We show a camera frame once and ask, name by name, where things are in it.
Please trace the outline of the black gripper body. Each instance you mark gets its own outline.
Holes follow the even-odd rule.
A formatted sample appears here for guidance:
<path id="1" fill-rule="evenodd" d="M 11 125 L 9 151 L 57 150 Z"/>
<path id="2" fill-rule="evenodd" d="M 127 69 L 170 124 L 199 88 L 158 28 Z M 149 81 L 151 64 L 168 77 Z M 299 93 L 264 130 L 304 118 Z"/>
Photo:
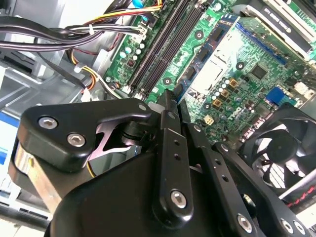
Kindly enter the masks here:
<path id="1" fill-rule="evenodd" d="M 235 185 L 195 124 L 160 132 L 146 153 L 76 187 L 47 237 L 232 237 Z"/>

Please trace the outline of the black gripper left finger wide plate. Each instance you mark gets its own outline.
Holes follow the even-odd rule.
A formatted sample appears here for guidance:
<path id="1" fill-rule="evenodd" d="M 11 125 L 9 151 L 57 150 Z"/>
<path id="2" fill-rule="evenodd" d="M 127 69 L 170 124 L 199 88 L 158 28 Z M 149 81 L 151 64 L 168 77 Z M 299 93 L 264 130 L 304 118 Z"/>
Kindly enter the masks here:
<path id="1" fill-rule="evenodd" d="M 141 146 L 157 153 L 163 129 L 184 135 L 175 94 L 166 90 L 157 103 L 136 98 L 35 106 L 23 112 L 12 164 L 14 182 L 39 195 L 54 217 L 59 204 L 88 182 L 88 163 L 119 148 Z"/>

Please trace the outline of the black gripper right finger link bars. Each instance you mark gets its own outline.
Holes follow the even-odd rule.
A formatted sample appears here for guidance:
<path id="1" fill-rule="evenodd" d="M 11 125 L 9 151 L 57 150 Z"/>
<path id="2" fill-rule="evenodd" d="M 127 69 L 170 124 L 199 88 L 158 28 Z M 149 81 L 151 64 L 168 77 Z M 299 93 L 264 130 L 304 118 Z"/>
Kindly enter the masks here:
<path id="1" fill-rule="evenodd" d="M 195 206 L 210 220 L 210 237 L 309 237 L 296 215 L 225 143 L 210 145 L 202 128 L 192 123 L 185 101 L 179 104 L 182 132 L 188 141 Z"/>

